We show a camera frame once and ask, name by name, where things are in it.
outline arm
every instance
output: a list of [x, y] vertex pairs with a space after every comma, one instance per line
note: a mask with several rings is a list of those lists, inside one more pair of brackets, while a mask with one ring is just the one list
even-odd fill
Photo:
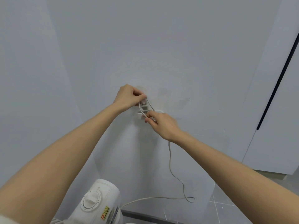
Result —
[[122, 86], [112, 105], [45, 148], [0, 189], [0, 214], [20, 224], [50, 223], [115, 117], [145, 98], [136, 88]]
[[164, 139], [182, 147], [252, 223], [298, 223], [299, 196], [180, 130], [175, 119], [150, 111], [146, 118]]

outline person's left hand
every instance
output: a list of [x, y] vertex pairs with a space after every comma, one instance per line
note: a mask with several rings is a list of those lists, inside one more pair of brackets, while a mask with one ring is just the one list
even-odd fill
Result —
[[122, 112], [128, 110], [130, 107], [138, 104], [147, 96], [140, 90], [131, 85], [124, 85], [119, 88], [119, 91], [114, 99], [113, 104], [117, 105]]

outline power cord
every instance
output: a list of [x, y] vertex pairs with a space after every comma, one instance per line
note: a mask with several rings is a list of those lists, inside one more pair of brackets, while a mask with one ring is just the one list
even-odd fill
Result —
[[[155, 109], [152, 107], [152, 105], [150, 104], [150, 102], [148, 101], [147, 98], [146, 98], [146, 100], [147, 100], [148, 104], [150, 105], [150, 107], [152, 108], [152, 110], [155, 111]], [[140, 109], [140, 111], [141, 111], [141, 113], [142, 113], [146, 118], [148, 118], [147, 115], [141, 110], [140, 105], [141, 105], [141, 102], [139, 102], [139, 105], [138, 105], [138, 106], [139, 106], [139, 109]], [[162, 198], [162, 199], [169, 199], [169, 200], [181, 200], [181, 199], [186, 199], [186, 200], [187, 200], [188, 202], [190, 202], [190, 203], [193, 203], [193, 202], [194, 202], [194, 201], [188, 200], [188, 198], [192, 198], [192, 199], [194, 199], [194, 200], [195, 200], [195, 198], [192, 197], [192, 196], [186, 197], [186, 195], [185, 195], [185, 185], [184, 185], [184, 183], [183, 183], [180, 179], [178, 179], [178, 178], [172, 173], [172, 170], [171, 170], [171, 149], [170, 149], [170, 141], [168, 141], [168, 148], [169, 148], [169, 155], [170, 155], [170, 157], [169, 157], [169, 170], [170, 170], [170, 173], [171, 173], [177, 180], [179, 180], [179, 181], [183, 184], [183, 194], [184, 194], [184, 197], [182, 197], [182, 198], [177, 198], [177, 197], [164, 197], [164, 196], [152, 196], [152, 197], [146, 197], [146, 198], [141, 198], [141, 199], [134, 200], [134, 201], [131, 201], [131, 202], [129, 202], [129, 203], [126, 203], [126, 204], [124, 204], [124, 205], [121, 207], [121, 209], [122, 209], [124, 206], [127, 206], [127, 205], [129, 205], [129, 204], [131, 204], [131, 203], [134, 203], [134, 202], [137, 202], [137, 201], [140, 201], [140, 200], [147, 200], [147, 199], [154, 199], [154, 198]]]

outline floor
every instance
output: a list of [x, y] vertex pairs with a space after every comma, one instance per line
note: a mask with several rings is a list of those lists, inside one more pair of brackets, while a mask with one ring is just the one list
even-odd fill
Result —
[[[287, 177], [285, 180], [272, 179], [272, 181], [299, 195], [298, 177]], [[124, 223], [149, 224], [149, 222], [124, 217]], [[201, 224], [248, 224], [248, 218], [234, 205], [226, 194], [215, 185], [213, 194], [207, 205]]]

